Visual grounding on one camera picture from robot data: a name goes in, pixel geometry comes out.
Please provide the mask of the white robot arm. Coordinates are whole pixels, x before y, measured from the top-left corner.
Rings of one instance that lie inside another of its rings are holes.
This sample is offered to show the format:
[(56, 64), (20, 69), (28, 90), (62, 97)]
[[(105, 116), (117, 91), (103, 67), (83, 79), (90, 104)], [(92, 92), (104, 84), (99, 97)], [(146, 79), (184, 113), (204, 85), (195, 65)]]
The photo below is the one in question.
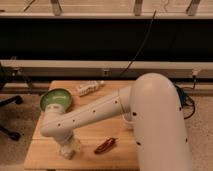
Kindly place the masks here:
[(57, 102), (43, 108), (41, 134), (63, 144), (76, 128), (119, 114), (132, 116), (140, 171), (192, 171), (187, 131), (175, 85), (148, 73), (72, 112)]

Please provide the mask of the pale translucent gripper body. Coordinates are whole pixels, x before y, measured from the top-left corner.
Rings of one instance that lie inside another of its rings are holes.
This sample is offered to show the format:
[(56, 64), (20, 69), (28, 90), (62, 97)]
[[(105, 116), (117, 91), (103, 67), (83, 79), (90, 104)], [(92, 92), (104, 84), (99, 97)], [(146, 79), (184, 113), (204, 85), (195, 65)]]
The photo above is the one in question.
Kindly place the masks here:
[(60, 147), (61, 154), (71, 154), (73, 152), (81, 151), (81, 142), (78, 138), (72, 135), (68, 141)]

